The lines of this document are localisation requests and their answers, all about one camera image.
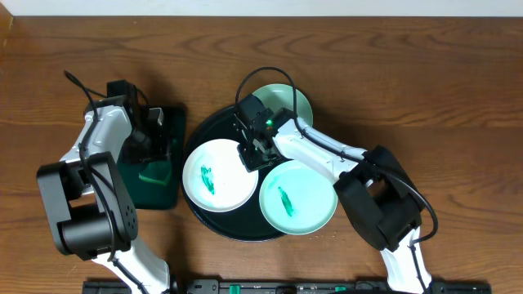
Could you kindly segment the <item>green sponge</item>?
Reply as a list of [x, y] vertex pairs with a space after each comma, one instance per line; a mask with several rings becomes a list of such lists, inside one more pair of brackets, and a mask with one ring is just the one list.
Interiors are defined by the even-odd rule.
[[168, 185], [172, 178], [172, 165], [169, 161], [154, 161], [148, 163], [139, 172], [139, 179], [154, 185]]

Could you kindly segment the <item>white plate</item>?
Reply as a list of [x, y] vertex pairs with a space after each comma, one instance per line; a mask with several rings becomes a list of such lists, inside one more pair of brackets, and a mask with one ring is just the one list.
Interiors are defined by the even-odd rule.
[[254, 194], [258, 171], [247, 171], [230, 139], [215, 139], [195, 148], [182, 171], [183, 188], [189, 199], [209, 212], [230, 212]]

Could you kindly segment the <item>mint green plate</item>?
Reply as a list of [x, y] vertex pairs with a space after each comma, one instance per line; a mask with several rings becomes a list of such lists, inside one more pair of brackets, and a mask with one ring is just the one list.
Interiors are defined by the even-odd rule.
[[337, 195], [328, 179], [292, 160], [267, 174], [259, 203], [262, 215], [278, 231], [304, 235], [329, 222], [336, 211]]
[[293, 102], [293, 88], [286, 84], [273, 83], [258, 88], [253, 92], [265, 107], [276, 113], [281, 108], [293, 110], [297, 106], [297, 116], [302, 118], [309, 126], [313, 125], [314, 117], [311, 104], [307, 97], [298, 89], [296, 90], [296, 104]]

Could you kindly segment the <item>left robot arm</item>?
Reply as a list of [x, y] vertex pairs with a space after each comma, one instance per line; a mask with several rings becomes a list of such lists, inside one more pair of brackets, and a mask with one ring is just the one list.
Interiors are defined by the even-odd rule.
[[74, 146], [36, 178], [53, 242], [64, 255], [103, 265], [133, 293], [167, 293], [168, 263], [138, 235], [136, 208], [117, 163], [169, 160], [171, 140], [159, 107], [141, 105], [126, 80], [90, 100]]

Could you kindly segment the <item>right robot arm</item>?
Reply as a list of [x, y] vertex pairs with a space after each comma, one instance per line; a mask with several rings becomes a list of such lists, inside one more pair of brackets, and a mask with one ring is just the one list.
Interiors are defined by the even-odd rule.
[[277, 112], [250, 94], [235, 100], [238, 151], [248, 172], [296, 160], [333, 184], [348, 220], [359, 236], [382, 254], [391, 290], [428, 293], [432, 277], [419, 244], [421, 213], [434, 210], [418, 192], [397, 159], [378, 146], [371, 151], [344, 145], [317, 131], [296, 110]]

